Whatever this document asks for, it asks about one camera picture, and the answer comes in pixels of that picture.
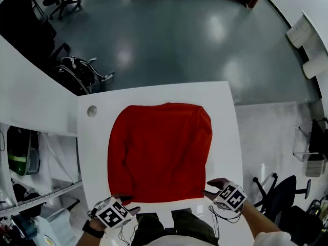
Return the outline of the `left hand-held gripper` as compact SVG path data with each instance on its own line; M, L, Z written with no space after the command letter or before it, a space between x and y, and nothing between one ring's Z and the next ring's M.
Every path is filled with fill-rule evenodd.
M97 218L107 228L116 229L126 225L138 214L141 207L126 209L127 205L133 199L132 195L113 194L105 200L98 202L90 213L91 218Z

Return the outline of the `person's right forearm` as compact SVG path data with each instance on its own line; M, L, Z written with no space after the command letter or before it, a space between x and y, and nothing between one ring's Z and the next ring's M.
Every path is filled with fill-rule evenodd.
M244 216L254 239L260 233L280 232L278 226L276 226L271 220L260 213L247 200L243 203L243 210L241 213Z

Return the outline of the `white metal shelf rack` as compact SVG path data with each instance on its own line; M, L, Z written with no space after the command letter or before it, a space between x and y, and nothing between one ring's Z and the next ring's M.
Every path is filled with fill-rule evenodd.
M77 134L27 129L38 132L39 172L20 176L9 169L7 131L0 123L0 218L17 215L81 186Z

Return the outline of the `black chrome-frame visitor chair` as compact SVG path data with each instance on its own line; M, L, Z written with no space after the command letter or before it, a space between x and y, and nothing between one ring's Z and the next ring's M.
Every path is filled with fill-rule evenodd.
M314 119L296 127L292 153L303 163L305 176L323 175L328 163L328 118Z

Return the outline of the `black wristwatch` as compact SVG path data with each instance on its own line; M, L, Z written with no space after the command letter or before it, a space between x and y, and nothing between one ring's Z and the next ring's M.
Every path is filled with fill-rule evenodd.
M82 228L82 230L88 234L90 234L91 236L93 237L96 237L96 238L99 238L99 239L102 239L103 235L104 235L104 231L98 231L94 228L92 228L90 226L90 221L87 220Z

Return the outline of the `red shirt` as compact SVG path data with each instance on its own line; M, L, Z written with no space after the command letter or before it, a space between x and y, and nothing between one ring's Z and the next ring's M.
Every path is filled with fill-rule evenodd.
M131 202L201 198L213 137L199 105L130 105L115 120L108 144L108 186Z

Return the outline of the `white curved console table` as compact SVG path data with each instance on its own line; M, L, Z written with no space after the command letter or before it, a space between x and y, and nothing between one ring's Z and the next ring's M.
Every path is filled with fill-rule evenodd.
M305 50L309 60L302 65L302 70L307 79L328 71L328 46L323 42L314 22L304 11L286 36L295 48Z

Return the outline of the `teal black device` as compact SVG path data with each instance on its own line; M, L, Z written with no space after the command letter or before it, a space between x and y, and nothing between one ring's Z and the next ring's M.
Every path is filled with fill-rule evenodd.
M11 217L11 223L16 227L22 239L31 240L38 234L36 224L30 218L15 215Z

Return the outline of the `person's left forearm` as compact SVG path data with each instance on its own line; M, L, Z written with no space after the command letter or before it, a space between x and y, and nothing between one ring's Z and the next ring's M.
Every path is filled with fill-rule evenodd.
M98 231L105 231L106 226L97 218L90 220L90 226ZM83 232L76 246L99 246L101 239L91 236Z

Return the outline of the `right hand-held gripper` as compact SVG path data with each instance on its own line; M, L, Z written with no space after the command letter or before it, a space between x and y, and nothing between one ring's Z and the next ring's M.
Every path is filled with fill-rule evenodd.
M247 195L242 187L230 182L226 178L212 179L207 184L218 189L223 189L216 193L209 191L203 192L203 195L213 201L220 209L237 212L247 199Z

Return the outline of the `black swivel office chair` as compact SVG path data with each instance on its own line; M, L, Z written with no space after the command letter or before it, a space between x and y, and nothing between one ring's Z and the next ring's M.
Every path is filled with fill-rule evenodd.
M257 208L261 206L260 212L263 213L269 220L275 222L277 216L283 210L293 206L295 195L304 194L304 198L308 198L312 180L309 179L307 181L304 189L296 189L297 179L295 175L286 178L278 185L276 185L278 180L277 173L273 173L272 177L274 180L267 193L264 191L259 179L257 177L253 178L253 182L257 184L262 195L262 200L255 203L254 207Z

